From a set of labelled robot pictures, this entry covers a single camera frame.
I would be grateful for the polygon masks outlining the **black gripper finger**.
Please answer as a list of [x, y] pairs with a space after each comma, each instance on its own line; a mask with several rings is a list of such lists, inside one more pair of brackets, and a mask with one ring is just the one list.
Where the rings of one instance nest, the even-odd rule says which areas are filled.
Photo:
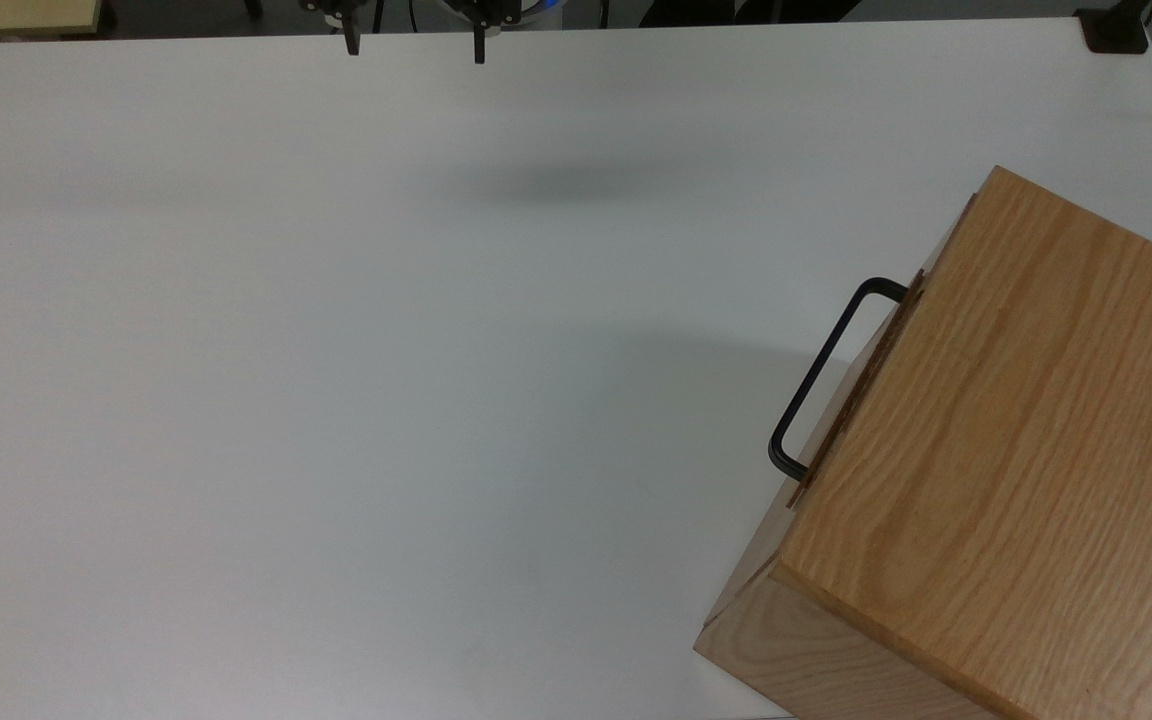
[[351, 56], [357, 56], [358, 51], [361, 51], [358, 14], [366, 5], [366, 1], [351, 0], [303, 0], [300, 3], [302, 10], [321, 15], [325, 22], [344, 38], [347, 53]]
[[521, 1], [452, 1], [450, 10], [467, 18], [473, 36], [473, 61], [484, 65], [486, 38], [500, 29], [516, 26], [522, 15]]

